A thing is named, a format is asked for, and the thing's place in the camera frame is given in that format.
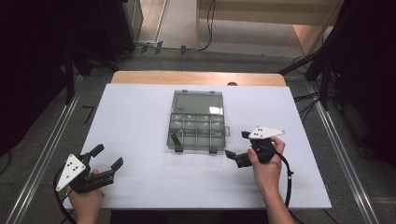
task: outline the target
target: black cable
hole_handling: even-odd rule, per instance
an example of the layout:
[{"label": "black cable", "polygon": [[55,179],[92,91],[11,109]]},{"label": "black cable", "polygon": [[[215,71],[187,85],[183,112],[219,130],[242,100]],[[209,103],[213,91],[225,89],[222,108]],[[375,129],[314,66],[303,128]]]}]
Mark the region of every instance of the black cable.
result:
[{"label": "black cable", "polygon": [[311,109],[315,106],[315,104],[316,104],[318,101],[319,101],[319,99],[316,99],[316,100],[314,100],[314,101],[311,103],[311,105],[309,105],[308,110],[305,112],[305,116],[304,116],[303,121],[302,121],[303,124],[305,123],[305,119],[306,119],[306,116],[309,114],[309,111],[311,111]]},{"label": "black cable", "polygon": [[59,170],[56,172],[55,176],[53,177],[53,182],[52,182],[53,192],[55,194],[56,202],[58,203],[59,207],[61,208],[61,211],[64,214],[64,217],[67,218],[67,220],[69,220],[70,223],[76,224],[77,222],[72,218],[72,216],[70,215],[71,213],[67,212],[67,210],[64,208],[63,201],[61,201],[58,191],[56,191],[58,176],[64,169],[64,166],[65,166],[65,164],[61,168],[59,168]]},{"label": "black cable", "polygon": [[11,164],[11,152],[8,152],[8,158],[6,161],[6,165],[4,166],[4,168],[0,171],[0,175],[8,168],[8,166]]},{"label": "black cable", "polygon": [[[73,212],[74,212],[74,209],[72,209],[72,210],[69,212],[69,215],[71,216],[71,215],[73,214]],[[61,221],[60,224],[64,224],[66,221],[67,221],[67,217],[65,217],[65,218]]]},{"label": "black cable", "polygon": [[327,215],[328,217],[330,217],[330,218],[332,219],[332,221],[333,221],[334,223],[338,224],[338,222],[337,222],[332,216],[330,216],[330,214],[326,211],[326,209],[322,209],[322,210],[323,210],[324,213],[326,213],[326,215]]},{"label": "black cable", "polygon": [[[212,19],[211,19],[210,27],[209,27],[209,14],[210,14],[210,8],[212,8],[212,7],[213,7]],[[207,49],[212,44],[213,18],[215,17],[215,10],[216,10],[216,0],[212,0],[212,3],[210,4],[209,10],[207,11],[207,15],[206,15],[206,24],[207,24],[207,30],[209,31],[209,39],[206,43],[206,46],[204,46],[202,49],[198,49],[198,50]]]},{"label": "black cable", "polygon": [[288,160],[286,160],[286,158],[282,154],[277,152],[276,149],[272,147],[264,147],[260,145],[255,145],[253,147],[260,148],[262,150],[272,150],[283,161],[283,163],[285,163],[287,169],[287,175],[288,175],[288,189],[286,191],[285,205],[287,208],[289,208],[289,202],[291,196],[291,176],[294,174],[294,172],[290,169]]},{"label": "black cable", "polygon": [[[304,59],[306,59],[304,55],[301,55],[301,56],[298,56],[298,57],[294,58],[293,61],[291,62],[291,64],[294,64],[294,62],[295,62],[297,59],[303,58],[303,57],[304,57]],[[294,71],[300,73],[301,75],[305,75],[305,72],[300,72],[299,70],[297,70],[297,68],[294,69]]]},{"label": "black cable", "polygon": [[299,223],[304,224],[304,223],[303,223],[299,218],[297,218],[297,216],[295,216],[290,210],[289,210],[289,213],[290,213],[291,217],[292,217],[294,220],[297,220]]},{"label": "black cable", "polygon": [[[139,45],[139,46],[142,47],[142,49],[148,48],[148,49],[170,49],[170,50],[190,50],[190,51],[205,50],[212,44],[213,20],[215,18],[215,9],[216,9],[216,0],[212,0],[212,2],[210,3],[210,6],[209,6],[209,10],[207,11],[207,14],[206,14],[206,24],[207,24],[207,29],[209,31],[209,38],[208,38],[208,41],[206,43],[206,46],[204,46],[201,49],[176,49],[176,48],[163,48],[163,47],[158,48],[158,47],[149,46],[149,44],[152,44],[152,43],[147,43],[147,45],[145,45],[145,46],[142,46],[142,45]],[[211,10],[212,10],[212,16],[210,18],[210,24],[209,24],[209,15],[210,15],[210,11]]]}]

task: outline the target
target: black wire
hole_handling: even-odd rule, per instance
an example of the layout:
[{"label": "black wire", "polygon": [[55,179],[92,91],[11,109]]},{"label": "black wire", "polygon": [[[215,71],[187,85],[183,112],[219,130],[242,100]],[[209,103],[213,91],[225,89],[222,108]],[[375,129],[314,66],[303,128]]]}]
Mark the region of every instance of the black wire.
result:
[{"label": "black wire", "polygon": [[[303,57],[305,58],[304,55],[301,55],[301,56],[298,56],[298,57],[294,58],[293,61],[291,62],[291,64],[294,64],[294,62],[295,62],[297,59],[303,58]],[[300,72],[299,70],[297,70],[297,68],[294,69],[294,71],[300,73],[301,75],[305,75],[305,72]]]},{"label": "black wire", "polygon": [[309,111],[311,111],[311,109],[314,107],[314,105],[318,101],[319,101],[319,99],[314,100],[314,102],[312,102],[311,105],[308,107],[308,110],[305,112],[305,116],[304,116],[303,121],[302,121],[303,124],[305,123],[305,119],[306,119],[306,116],[309,114]]},{"label": "black wire", "polygon": [[[213,6],[212,19],[211,19],[210,26],[209,26],[209,14],[210,14],[210,8],[212,8],[212,6]],[[216,10],[216,0],[212,0],[212,3],[210,3],[210,7],[209,7],[209,10],[207,11],[207,15],[206,15],[206,24],[207,24],[207,30],[209,31],[209,39],[206,43],[206,46],[204,46],[202,49],[198,49],[198,50],[207,49],[212,44],[213,18],[215,17],[215,10]]]},{"label": "black wire", "polygon": [[6,165],[4,166],[4,168],[0,171],[0,175],[8,168],[8,166],[11,164],[11,152],[8,152],[8,158],[6,161]]},{"label": "black wire", "polygon": [[289,210],[290,215],[293,217],[294,220],[297,220],[298,222],[300,222],[301,224],[304,224],[299,218],[297,218],[297,216],[295,216],[290,210]]},{"label": "black wire", "polygon": [[338,224],[338,222],[332,216],[330,216],[330,214],[326,211],[326,209],[323,209],[323,212],[326,213],[326,215],[330,217],[334,223]]},{"label": "black wire", "polygon": [[72,191],[73,191],[73,190],[70,189],[70,191],[66,194],[66,196],[64,196],[64,197],[61,199],[61,202],[63,202],[67,197],[69,197],[69,195],[70,195],[70,193],[71,193]]},{"label": "black wire", "polygon": [[[210,10],[211,9],[212,9],[212,16],[210,18],[210,24],[209,24],[209,15],[210,15]],[[206,24],[207,24],[207,29],[209,31],[209,38],[208,38],[208,41],[206,43],[206,46],[204,46],[201,49],[176,49],[176,48],[163,48],[163,47],[158,48],[158,47],[152,47],[152,46],[147,46],[147,45],[146,46],[139,45],[139,46],[142,47],[142,49],[143,48],[148,48],[148,49],[170,49],[170,50],[190,50],[190,51],[205,50],[212,44],[213,20],[215,18],[215,9],[216,9],[216,0],[212,0],[212,2],[210,3],[210,6],[209,6],[209,10],[207,11],[207,14],[206,14]]]},{"label": "black wire", "polygon": [[70,223],[76,224],[76,221],[70,215],[71,213],[67,212],[67,210],[64,208],[64,205],[63,205],[63,203],[61,201],[61,198],[59,197],[58,191],[56,191],[58,177],[59,177],[59,174],[62,172],[63,169],[64,169],[64,165],[61,168],[59,168],[59,170],[56,172],[55,176],[53,177],[53,182],[52,182],[53,192],[55,194],[56,202],[58,203],[59,207],[61,208],[61,211],[64,214],[64,217],[67,220],[69,220]]},{"label": "black wire", "polygon": [[[73,214],[73,212],[74,212],[74,209],[72,209],[72,210],[69,212],[69,215],[71,216],[71,215]],[[64,224],[66,221],[67,221],[67,217],[65,217],[65,218],[61,221],[61,224]]]}]

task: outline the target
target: hand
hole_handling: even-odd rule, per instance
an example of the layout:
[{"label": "hand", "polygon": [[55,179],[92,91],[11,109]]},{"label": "hand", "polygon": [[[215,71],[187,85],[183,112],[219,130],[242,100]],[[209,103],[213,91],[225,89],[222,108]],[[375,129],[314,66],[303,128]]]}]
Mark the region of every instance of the hand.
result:
[{"label": "hand", "polygon": [[[99,174],[99,170],[93,169],[93,174]],[[102,207],[102,198],[105,193],[101,189],[95,189],[88,193],[77,194],[72,191],[69,194],[70,203],[77,213],[78,223],[95,223]]]},{"label": "hand", "polygon": [[[280,154],[285,149],[285,143],[277,137],[272,137],[274,147]],[[260,193],[263,197],[268,194],[279,193],[279,177],[282,167],[282,160],[275,154],[274,157],[267,163],[261,164],[256,152],[253,149],[247,151],[248,158],[253,166],[254,180],[259,187]]]}]

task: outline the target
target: white table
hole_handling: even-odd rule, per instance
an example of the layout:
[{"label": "white table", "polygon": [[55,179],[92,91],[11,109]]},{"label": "white table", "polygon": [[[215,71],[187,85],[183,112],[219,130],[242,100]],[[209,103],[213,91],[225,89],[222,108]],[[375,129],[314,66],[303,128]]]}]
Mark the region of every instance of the white table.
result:
[{"label": "white table", "polygon": [[[242,131],[257,125],[285,130],[284,156],[294,172],[290,208],[328,208],[331,203],[288,87],[107,84],[82,153],[98,144],[105,150],[91,159],[100,171],[119,157],[124,164],[115,183],[104,187],[108,209],[255,209],[263,208],[252,168],[238,169],[224,153],[181,154],[166,145],[175,90],[221,91],[231,135],[227,149],[246,152]],[[286,167],[280,192],[287,190]],[[70,208],[69,201],[65,207]]]}]

